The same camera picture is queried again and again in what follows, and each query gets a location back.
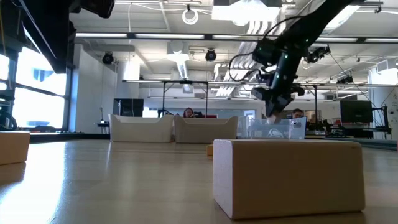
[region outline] transparent box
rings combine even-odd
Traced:
[[[307,118],[283,119],[271,124],[266,119],[240,117],[238,138],[243,139],[305,139]]]

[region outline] man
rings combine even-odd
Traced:
[[[292,118],[296,119],[296,118],[302,118],[304,116],[304,112],[298,108],[293,110],[292,113]]]

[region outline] window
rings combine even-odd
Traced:
[[[67,75],[54,73],[43,55],[24,47],[18,57],[16,82],[64,96]]]
[[[54,73],[43,55],[24,47],[18,55],[15,79],[12,115],[19,127],[67,128],[67,74]]]
[[[8,65],[10,60],[0,54],[0,79],[6,80],[8,78]]]
[[[53,126],[62,128],[65,99],[23,88],[16,88],[12,112],[20,127]]]
[[[0,83],[0,90],[7,90],[7,84]]]

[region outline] white foam block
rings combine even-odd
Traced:
[[[25,162],[29,142],[29,133],[0,132],[0,165]]]
[[[232,219],[361,211],[361,146],[323,140],[215,140],[213,195]]]

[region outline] camera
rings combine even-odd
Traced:
[[[208,49],[206,54],[206,61],[214,62],[217,58],[217,54],[214,49]]]
[[[106,52],[105,56],[102,58],[102,62],[105,65],[111,65],[114,62],[114,57],[112,52]]]

